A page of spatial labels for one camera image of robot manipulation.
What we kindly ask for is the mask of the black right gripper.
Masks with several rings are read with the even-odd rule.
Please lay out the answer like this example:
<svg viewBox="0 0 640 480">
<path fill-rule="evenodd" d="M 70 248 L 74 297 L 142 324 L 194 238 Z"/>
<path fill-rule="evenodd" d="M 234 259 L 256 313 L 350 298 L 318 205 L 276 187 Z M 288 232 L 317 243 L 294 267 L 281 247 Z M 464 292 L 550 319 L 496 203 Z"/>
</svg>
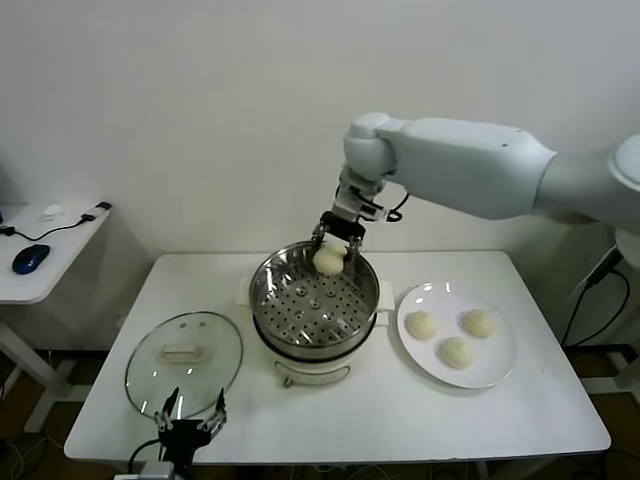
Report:
<svg viewBox="0 0 640 480">
<path fill-rule="evenodd" d="M 315 250 L 321 248 L 326 234 L 349 241 L 346 249 L 346 263 L 352 262 L 360 255 L 364 239 L 364 226 L 360 223 L 345 220 L 333 212 L 324 212 L 311 236 Z"/>
</svg>

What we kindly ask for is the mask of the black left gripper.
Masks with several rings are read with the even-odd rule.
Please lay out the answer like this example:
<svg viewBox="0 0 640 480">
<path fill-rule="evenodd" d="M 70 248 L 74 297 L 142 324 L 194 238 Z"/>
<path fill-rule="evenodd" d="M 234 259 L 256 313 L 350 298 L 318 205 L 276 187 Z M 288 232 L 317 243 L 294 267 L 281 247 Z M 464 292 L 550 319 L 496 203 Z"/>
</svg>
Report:
<svg viewBox="0 0 640 480">
<path fill-rule="evenodd" d="M 225 390 L 221 389 L 213 412 L 199 420 L 176 420 L 171 415 L 178 399 L 176 387 L 165 399 L 161 409 L 154 413 L 154 421 L 159 429 L 158 438 L 164 449 L 163 461 L 171 463 L 192 463 L 198 449 L 210 443 L 210 433 L 219 432 L 227 421 Z"/>
</svg>

